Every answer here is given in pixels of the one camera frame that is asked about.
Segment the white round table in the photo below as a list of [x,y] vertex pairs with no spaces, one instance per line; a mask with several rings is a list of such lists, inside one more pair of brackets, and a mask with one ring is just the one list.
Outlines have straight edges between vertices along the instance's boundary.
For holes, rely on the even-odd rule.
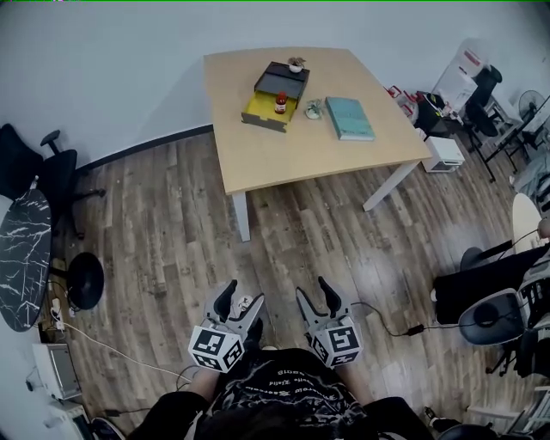
[[[531,199],[525,194],[517,194],[512,205],[514,242],[532,230],[537,229],[541,219],[541,214],[539,214],[539,210],[537,210]],[[538,248],[547,243],[547,238],[541,239],[539,235],[534,232],[516,243],[514,245],[514,252],[519,254],[520,252],[529,251],[530,249]]]

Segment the round fan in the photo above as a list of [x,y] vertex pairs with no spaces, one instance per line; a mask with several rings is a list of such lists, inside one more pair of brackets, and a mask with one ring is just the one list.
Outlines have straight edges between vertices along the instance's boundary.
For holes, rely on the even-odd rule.
[[524,121],[530,120],[542,104],[544,104],[542,95],[535,90],[528,90],[519,99],[519,115]]

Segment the black chair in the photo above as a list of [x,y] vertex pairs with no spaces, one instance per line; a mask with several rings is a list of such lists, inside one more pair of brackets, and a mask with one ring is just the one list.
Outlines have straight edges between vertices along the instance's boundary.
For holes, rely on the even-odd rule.
[[488,161],[483,157],[480,151],[482,142],[477,136],[476,132],[482,132],[489,138],[495,138],[498,135],[497,127],[494,124],[496,118],[501,119],[504,122],[503,117],[495,110],[493,116],[489,116],[485,111],[485,106],[491,98],[491,93],[498,83],[502,82],[502,75],[494,67],[490,69],[484,68],[477,77],[474,79],[478,88],[474,91],[470,99],[466,103],[466,116],[464,128],[470,140],[472,148],[469,150],[473,152],[476,150],[481,157],[481,160],[485,164],[487,171],[491,175],[490,182],[495,181],[495,176],[489,168]]
[[17,199],[37,176],[37,188],[42,191],[52,210],[52,228],[66,213],[76,237],[82,240],[84,233],[76,228],[72,206],[88,197],[103,197],[106,191],[96,189],[74,193],[79,176],[76,171],[77,153],[75,150],[59,151],[55,144],[58,137],[59,130],[56,130],[42,139],[40,146],[47,144],[53,151],[52,157],[44,159],[23,143],[12,125],[6,124],[0,128],[0,194],[8,199]]

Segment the wooden floor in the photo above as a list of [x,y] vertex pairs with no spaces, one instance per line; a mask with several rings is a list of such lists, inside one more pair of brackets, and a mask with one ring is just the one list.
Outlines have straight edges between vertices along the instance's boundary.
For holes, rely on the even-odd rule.
[[[367,170],[248,194],[252,240],[241,243],[230,197],[223,191],[213,134],[146,150],[93,170],[82,189],[104,187],[104,199],[83,202],[83,242],[64,237],[68,261],[96,254],[105,269],[99,306],[75,323],[90,336],[146,363],[180,371],[191,363],[191,331],[205,298],[236,278],[239,292],[266,294],[266,341],[306,347],[295,287],[321,296],[318,275],[337,281],[353,301],[376,305],[394,332],[433,322],[434,277],[454,272],[471,246],[510,238],[511,167],[494,162],[497,183],[479,158],[453,174],[413,171],[372,212],[362,203],[389,176]],[[354,309],[364,339],[360,368],[376,399],[404,397],[420,413],[432,406],[464,417],[467,405],[521,409],[535,379],[485,375],[496,348],[474,348],[458,330],[390,338],[376,314]],[[72,332],[68,338],[90,415],[106,408],[152,406],[175,390],[175,377],[124,360]],[[146,412],[116,419],[130,431]]]

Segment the black t-shirt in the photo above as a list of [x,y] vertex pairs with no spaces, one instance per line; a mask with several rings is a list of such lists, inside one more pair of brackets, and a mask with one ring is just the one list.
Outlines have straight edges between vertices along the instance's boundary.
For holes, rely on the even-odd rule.
[[[211,423],[220,412],[282,405],[296,415],[301,431],[317,437],[376,438],[363,408],[338,375],[309,351],[247,352],[234,369],[220,376],[217,390],[211,413],[200,424]],[[128,438],[182,439],[197,414],[207,409],[207,402],[194,393],[166,394]]]

